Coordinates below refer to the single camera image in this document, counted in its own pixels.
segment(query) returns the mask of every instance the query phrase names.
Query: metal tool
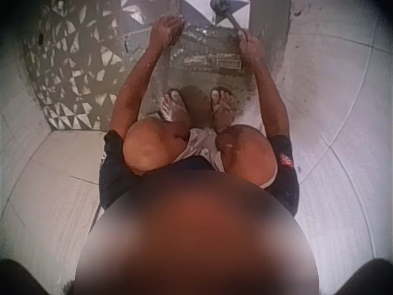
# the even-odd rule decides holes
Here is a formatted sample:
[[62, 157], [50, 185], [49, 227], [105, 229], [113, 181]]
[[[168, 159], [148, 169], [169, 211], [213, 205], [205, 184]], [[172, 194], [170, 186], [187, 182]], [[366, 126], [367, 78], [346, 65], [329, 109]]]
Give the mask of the metal tool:
[[230, 10], [231, 4], [230, 4], [229, 0], [211, 0], [210, 6], [215, 11], [215, 13], [217, 15], [220, 15], [220, 16], [223, 16], [223, 17], [226, 17], [227, 19], [229, 19], [231, 24], [238, 31], [243, 30], [231, 13], [231, 10]]

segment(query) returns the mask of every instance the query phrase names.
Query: floor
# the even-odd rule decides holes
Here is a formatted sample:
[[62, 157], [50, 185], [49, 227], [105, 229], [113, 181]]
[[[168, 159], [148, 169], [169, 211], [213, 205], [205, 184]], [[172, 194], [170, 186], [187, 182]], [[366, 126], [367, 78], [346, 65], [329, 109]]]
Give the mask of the floor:
[[[228, 19], [216, 17], [210, 0], [36, 2], [36, 12], [26, 21], [29, 29], [23, 30], [24, 59], [53, 130], [108, 129], [119, 89], [147, 47], [152, 23], [161, 14], [182, 14], [187, 26], [180, 43], [159, 62], [142, 115], [156, 112], [163, 93], [179, 87], [194, 103], [190, 108], [204, 106], [194, 116], [195, 126], [202, 127], [211, 123], [203, 111], [209, 110], [213, 87], [233, 89], [240, 112], [255, 92], [251, 83], [244, 89], [244, 71], [222, 65], [234, 59], [240, 62], [237, 33]], [[268, 41], [269, 64], [277, 68], [287, 37], [290, 1], [231, 2], [239, 23]], [[263, 21], [255, 13], [261, 10], [269, 16]]]
[[[300, 180], [296, 220], [321, 290], [333, 294], [363, 263], [392, 259], [392, 30], [366, 0], [294, 0], [281, 64], [275, 76]], [[28, 93], [18, 94], [27, 84], [11, 78], [20, 75], [13, 64], [1, 65], [10, 77], [1, 89], [1, 184], [10, 195], [2, 199], [1, 256], [21, 261], [59, 294], [95, 218], [104, 133], [49, 134], [51, 123], [25, 122], [22, 110], [36, 110]], [[240, 122], [260, 124], [255, 96], [243, 111]]]

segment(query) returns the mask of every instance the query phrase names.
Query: drain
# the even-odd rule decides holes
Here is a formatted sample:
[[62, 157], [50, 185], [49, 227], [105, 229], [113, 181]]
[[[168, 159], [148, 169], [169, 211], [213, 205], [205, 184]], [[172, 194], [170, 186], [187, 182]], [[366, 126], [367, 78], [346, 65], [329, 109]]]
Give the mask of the drain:
[[42, 33], [39, 33], [38, 35], [38, 45], [42, 45], [44, 43], [44, 35]]

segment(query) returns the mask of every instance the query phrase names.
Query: leg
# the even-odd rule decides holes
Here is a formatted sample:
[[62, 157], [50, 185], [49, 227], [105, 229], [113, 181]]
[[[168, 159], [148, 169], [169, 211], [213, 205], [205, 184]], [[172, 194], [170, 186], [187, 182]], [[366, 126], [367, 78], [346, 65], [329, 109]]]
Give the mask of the leg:
[[277, 173], [277, 161], [271, 144], [250, 126], [231, 126], [235, 118], [234, 98], [228, 91], [212, 92], [216, 147], [221, 153], [223, 172], [258, 186], [269, 184]]
[[123, 155], [138, 175], [169, 165], [187, 148], [190, 119], [177, 92], [165, 96], [161, 112], [165, 120], [144, 119], [127, 132]]

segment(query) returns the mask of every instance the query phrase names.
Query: hand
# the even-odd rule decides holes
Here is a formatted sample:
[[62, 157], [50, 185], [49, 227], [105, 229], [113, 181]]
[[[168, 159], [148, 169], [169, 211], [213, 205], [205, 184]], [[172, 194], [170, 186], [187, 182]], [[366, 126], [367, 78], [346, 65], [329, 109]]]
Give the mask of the hand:
[[249, 31], [239, 31], [241, 58], [252, 68], [258, 68], [265, 57], [265, 49]]
[[161, 17], [153, 25], [149, 47], [162, 53], [176, 43], [183, 32], [184, 23], [182, 17]]

